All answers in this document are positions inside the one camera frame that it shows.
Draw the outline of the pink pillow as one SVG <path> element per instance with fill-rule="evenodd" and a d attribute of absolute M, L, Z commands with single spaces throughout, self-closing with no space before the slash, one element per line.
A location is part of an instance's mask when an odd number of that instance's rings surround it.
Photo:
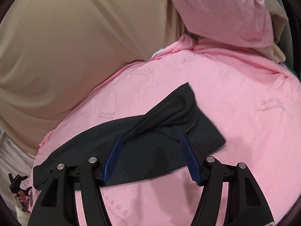
<path fill-rule="evenodd" d="M 265 0 L 171 0 L 190 33 L 237 47 L 274 42 Z"/>

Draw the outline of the silver satin curtain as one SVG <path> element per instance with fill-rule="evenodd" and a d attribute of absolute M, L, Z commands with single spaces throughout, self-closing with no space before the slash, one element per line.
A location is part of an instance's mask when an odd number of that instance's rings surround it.
<path fill-rule="evenodd" d="M 16 145 L 1 128 L 1 192 L 9 192 L 9 174 L 30 176 L 35 157 Z"/>

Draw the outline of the dark grey pants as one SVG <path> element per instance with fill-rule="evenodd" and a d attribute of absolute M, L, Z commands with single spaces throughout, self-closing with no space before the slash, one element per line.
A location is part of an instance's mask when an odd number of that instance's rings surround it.
<path fill-rule="evenodd" d="M 187 83 L 144 115 L 99 124 L 73 137 L 34 167 L 33 185 L 41 190 L 58 164 L 78 166 L 102 152 L 118 135 L 122 137 L 123 148 L 110 186 L 162 176 L 186 165 L 180 148 L 183 134 L 206 155 L 226 143 L 215 125 L 198 108 Z"/>

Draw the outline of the beige duvet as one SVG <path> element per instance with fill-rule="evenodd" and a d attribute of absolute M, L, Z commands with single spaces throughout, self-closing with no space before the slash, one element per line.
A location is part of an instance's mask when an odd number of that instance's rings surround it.
<path fill-rule="evenodd" d="M 15 0 L 1 22 L 1 127 L 37 153 L 96 86 L 183 33 L 171 0 Z"/>

